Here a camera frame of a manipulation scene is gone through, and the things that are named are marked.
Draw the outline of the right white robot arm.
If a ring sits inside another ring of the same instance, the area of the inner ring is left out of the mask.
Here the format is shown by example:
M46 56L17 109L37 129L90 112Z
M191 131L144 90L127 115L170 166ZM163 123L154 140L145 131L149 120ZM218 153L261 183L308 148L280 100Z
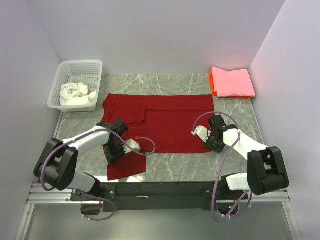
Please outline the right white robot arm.
M227 125L221 115L208 119L210 128L197 126L193 132L203 145L216 153L226 146L247 161L247 172L223 176L219 187L222 198L230 200L237 191L260 196L288 188L290 181L281 150L268 147L243 133L236 124Z

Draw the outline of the red t shirt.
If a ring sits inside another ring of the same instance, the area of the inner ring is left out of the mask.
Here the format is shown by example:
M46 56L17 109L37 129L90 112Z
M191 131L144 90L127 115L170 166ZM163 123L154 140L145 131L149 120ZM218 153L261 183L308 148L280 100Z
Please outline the red t shirt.
M215 110L210 94L165 96L110 93L102 107L102 122L125 122L128 127L126 138L136 140L143 153L210 152L199 138L192 136L193 125L208 125L206 118L198 120L198 117Z

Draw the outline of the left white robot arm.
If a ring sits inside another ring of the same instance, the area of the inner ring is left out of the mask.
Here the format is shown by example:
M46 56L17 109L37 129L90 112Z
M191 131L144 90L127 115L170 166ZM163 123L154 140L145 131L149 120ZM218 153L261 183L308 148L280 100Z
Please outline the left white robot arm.
M100 122L91 130L70 139L52 138L47 142L33 174L47 192L73 189L82 191L88 201L94 201L100 195L100 181L90 174L76 171L78 158L103 146L107 162L115 164L127 155L124 143L119 139L127 132L128 126L118 119L113 124Z

